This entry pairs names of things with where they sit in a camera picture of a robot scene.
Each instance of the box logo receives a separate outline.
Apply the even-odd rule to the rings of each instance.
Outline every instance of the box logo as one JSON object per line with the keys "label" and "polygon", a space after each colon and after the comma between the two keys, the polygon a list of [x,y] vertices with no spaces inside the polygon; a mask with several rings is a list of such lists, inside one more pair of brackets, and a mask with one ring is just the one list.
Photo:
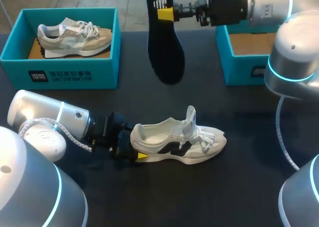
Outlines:
{"label": "box logo", "polygon": [[48,78],[44,71],[29,71],[28,72],[33,82],[48,82]]}
{"label": "box logo", "polygon": [[266,66],[254,66],[251,77],[264,77]]}

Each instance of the cable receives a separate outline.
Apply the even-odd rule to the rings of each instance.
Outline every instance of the cable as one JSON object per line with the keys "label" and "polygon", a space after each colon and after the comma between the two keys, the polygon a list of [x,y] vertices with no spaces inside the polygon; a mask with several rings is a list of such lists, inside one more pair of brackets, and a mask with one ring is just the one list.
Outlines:
{"label": "cable", "polygon": [[39,120],[44,120],[44,121],[47,121],[49,123],[52,123],[53,125],[56,125],[57,127],[59,127],[63,132],[64,134],[77,146],[83,148],[84,150],[87,150],[88,152],[92,152],[92,148],[87,146],[87,145],[84,145],[82,144],[81,142],[79,142],[78,140],[76,140],[72,135],[71,133],[59,122],[57,122],[56,120],[53,120],[53,119],[50,119],[50,118],[38,118],[38,119],[32,119],[30,120],[30,122],[28,122],[27,124],[24,125],[24,127],[21,129],[21,131],[19,132],[19,136],[20,137],[24,137],[26,131],[28,129],[30,129],[32,126],[35,126],[37,124],[39,124]]}
{"label": "cable", "polygon": [[5,8],[4,8],[3,3],[2,3],[1,0],[0,0],[0,6],[1,6],[1,8],[3,9],[3,12],[4,12],[4,14],[5,14],[5,16],[6,16],[7,20],[8,20],[8,23],[9,23],[9,25],[10,25],[10,28],[12,29],[12,27],[13,27],[12,22],[11,22],[10,17],[9,17],[9,15],[8,15],[8,13],[6,12],[6,10],[5,10]]}
{"label": "cable", "polygon": [[281,112],[281,107],[283,105],[283,102],[284,102],[284,97],[281,97],[280,100],[279,100],[279,103],[278,103],[278,106],[277,106],[277,111],[276,111],[276,130],[277,130],[277,137],[278,137],[278,140],[279,140],[279,144],[280,144],[280,147],[286,157],[286,159],[288,160],[288,162],[292,165],[292,167],[298,171],[299,170],[299,167],[296,165],[296,163],[293,161],[293,159],[290,157],[286,147],[285,147],[285,144],[284,144],[284,140],[283,140],[283,137],[281,135],[281,131],[280,131],[280,112]]}

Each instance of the black n logo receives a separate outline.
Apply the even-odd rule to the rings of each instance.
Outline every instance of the black n logo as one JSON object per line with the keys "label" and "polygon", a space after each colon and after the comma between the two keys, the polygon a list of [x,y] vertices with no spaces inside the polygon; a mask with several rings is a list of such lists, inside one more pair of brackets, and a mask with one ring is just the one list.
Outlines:
{"label": "black n logo", "polygon": [[189,141],[182,145],[181,149],[179,149],[179,145],[180,142],[170,142],[166,146],[164,146],[158,153],[167,154],[168,152],[170,152],[171,155],[184,156],[186,152],[191,148],[191,143]]}

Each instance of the shoe tongue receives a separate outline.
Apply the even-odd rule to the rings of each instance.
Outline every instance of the shoe tongue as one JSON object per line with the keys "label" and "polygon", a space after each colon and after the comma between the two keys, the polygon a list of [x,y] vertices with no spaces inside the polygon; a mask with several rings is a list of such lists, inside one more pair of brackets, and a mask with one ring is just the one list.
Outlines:
{"label": "shoe tongue", "polygon": [[63,22],[61,23],[61,25],[65,25],[65,26],[76,26],[76,21],[69,19],[69,18],[65,18],[63,20]]}
{"label": "shoe tongue", "polygon": [[81,29],[78,28],[78,27],[75,27],[75,26],[66,26],[66,25],[60,24],[60,26],[59,26],[59,34],[62,35],[62,34],[65,32],[65,30],[74,31],[74,32],[76,32],[76,33],[78,33],[78,32],[81,31]]}
{"label": "shoe tongue", "polygon": [[81,29],[79,29],[76,21],[66,17],[59,26],[60,35],[62,35],[65,32],[65,30],[67,30],[67,29],[71,30],[71,31],[75,31],[75,32],[81,31]]}
{"label": "shoe tongue", "polygon": [[183,135],[191,137],[196,129],[196,110],[189,106],[187,109],[186,120],[183,121]]}

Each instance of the black insole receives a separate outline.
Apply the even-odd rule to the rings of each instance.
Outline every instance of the black insole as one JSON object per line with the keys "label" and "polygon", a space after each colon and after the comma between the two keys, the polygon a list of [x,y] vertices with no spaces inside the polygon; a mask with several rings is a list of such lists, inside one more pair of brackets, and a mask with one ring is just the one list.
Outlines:
{"label": "black insole", "polygon": [[148,52],[152,67],[165,84],[182,80],[185,68],[183,48],[176,36],[174,22],[158,19],[158,9],[173,7],[173,0],[147,0],[149,10]]}

